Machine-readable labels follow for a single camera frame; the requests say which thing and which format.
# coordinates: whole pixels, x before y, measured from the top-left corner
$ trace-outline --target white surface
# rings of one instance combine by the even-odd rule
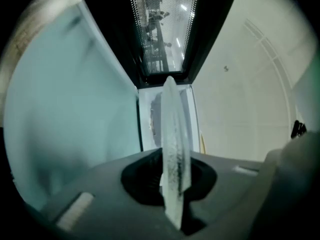
[[[262,161],[282,148],[300,118],[292,88],[317,44],[291,0],[234,0],[192,84],[206,152]]]
[[[178,85],[178,90],[183,89],[187,90],[187,102],[190,112],[193,151],[200,152],[200,136],[193,89],[191,85],[188,84]],[[157,148],[151,128],[151,102],[155,99],[156,95],[162,91],[162,86],[139,90],[139,116],[143,151]]]
[[[162,0],[160,5],[162,11],[170,13],[169,16],[161,20],[163,41],[172,44],[172,47],[167,49],[170,71],[181,70],[181,63],[185,57],[188,22],[191,13],[193,13],[192,4],[193,0]]]

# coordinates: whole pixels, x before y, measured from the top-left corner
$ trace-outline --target perforated metal window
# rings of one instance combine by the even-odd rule
[[[197,0],[131,0],[149,74],[183,72]]]

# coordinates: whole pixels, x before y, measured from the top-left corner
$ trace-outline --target open door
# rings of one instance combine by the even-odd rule
[[[191,84],[233,0],[84,0],[138,89]]]

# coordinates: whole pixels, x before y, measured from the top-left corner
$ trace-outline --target white panel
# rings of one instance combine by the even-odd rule
[[[221,54],[215,61],[212,71],[215,77],[214,84],[219,86],[220,92],[227,92],[230,88],[242,84],[242,74],[239,71],[239,65],[230,53],[224,52]]]
[[[251,82],[258,123],[288,124],[286,99],[272,63]]]
[[[247,18],[251,19],[259,26],[267,26],[269,31],[273,31],[282,23],[283,15],[290,9],[290,0],[245,0],[243,7]]]
[[[297,119],[297,114],[296,114],[296,103],[295,103],[295,98],[293,96],[291,83],[286,74],[286,71],[283,67],[281,60],[279,58],[275,58],[273,62],[282,80],[282,84],[283,84],[283,87],[286,93],[286,98],[288,101],[288,110],[290,115],[289,122],[290,124],[293,125],[294,121]]]
[[[225,125],[208,123],[203,127],[202,133],[207,136],[205,144],[208,155],[231,157],[232,154],[227,151],[228,136]]]
[[[255,159],[263,161],[269,151],[281,149],[289,141],[288,127],[258,126],[258,151]]]
[[[229,124],[248,123],[250,114],[242,84],[234,85],[225,91],[223,99],[221,99],[223,120]]]
[[[205,94],[197,89],[197,92],[195,91],[194,94],[199,124],[204,127],[206,124],[220,122],[223,116],[221,103],[223,97],[220,96],[219,92]]]
[[[275,58],[277,56],[276,51],[274,50],[273,46],[271,45],[270,41],[267,37],[265,37],[261,41],[262,46],[264,47],[266,53],[269,55],[271,59]]]
[[[226,126],[225,154],[235,159],[252,159],[254,153],[254,135],[247,126]]]
[[[237,58],[241,63],[240,70],[244,71],[247,77],[257,73],[270,61],[268,54],[260,43],[249,47],[246,55],[237,53]]]
[[[258,39],[244,25],[242,25],[239,30],[236,28],[235,31],[237,35],[230,48],[233,50],[233,56],[235,56],[238,61],[246,63],[247,60],[251,59],[253,47],[257,44]]]

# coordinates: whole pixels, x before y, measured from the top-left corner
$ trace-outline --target black frame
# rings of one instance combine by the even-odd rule
[[[205,62],[233,1],[197,0],[183,72],[148,75],[131,0],[85,0],[104,38],[138,89],[163,85],[168,76],[178,84],[191,84]]]

